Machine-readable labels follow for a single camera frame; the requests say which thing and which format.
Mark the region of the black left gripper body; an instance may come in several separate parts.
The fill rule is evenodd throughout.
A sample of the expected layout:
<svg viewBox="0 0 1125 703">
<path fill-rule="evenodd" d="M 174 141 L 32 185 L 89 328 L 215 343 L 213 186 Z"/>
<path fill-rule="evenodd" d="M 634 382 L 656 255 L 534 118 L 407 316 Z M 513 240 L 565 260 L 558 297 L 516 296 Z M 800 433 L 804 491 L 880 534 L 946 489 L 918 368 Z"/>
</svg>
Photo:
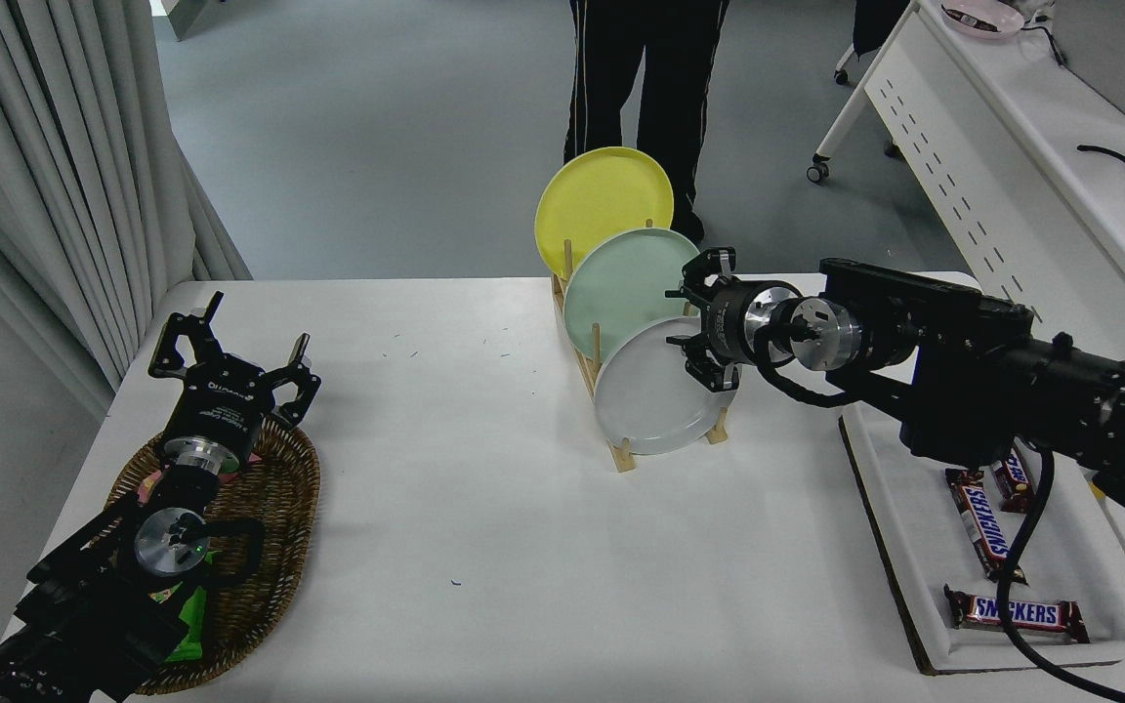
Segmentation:
<svg viewBox="0 0 1125 703">
<path fill-rule="evenodd" d="M 165 427 L 165 458 L 196 444 L 222 447 L 231 459 L 253 451 L 274 397 L 262 366 L 241 357 L 215 357 L 184 370 L 184 388 Z"/>
</svg>

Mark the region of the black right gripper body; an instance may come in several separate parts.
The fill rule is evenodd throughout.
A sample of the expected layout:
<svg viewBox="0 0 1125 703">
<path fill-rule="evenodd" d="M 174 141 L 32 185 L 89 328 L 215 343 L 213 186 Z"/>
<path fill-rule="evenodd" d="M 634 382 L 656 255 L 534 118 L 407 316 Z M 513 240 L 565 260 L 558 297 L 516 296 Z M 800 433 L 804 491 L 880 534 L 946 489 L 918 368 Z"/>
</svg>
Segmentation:
<svg viewBox="0 0 1125 703">
<path fill-rule="evenodd" d="M 702 332 L 713 357 L 720 363 L 758 364 L 758 357 L 746 333 L 747 312 L 767 281 L 745 281 L 736 276 L 716 276 L 711 298 L 702 313 Z"/>
</svg>

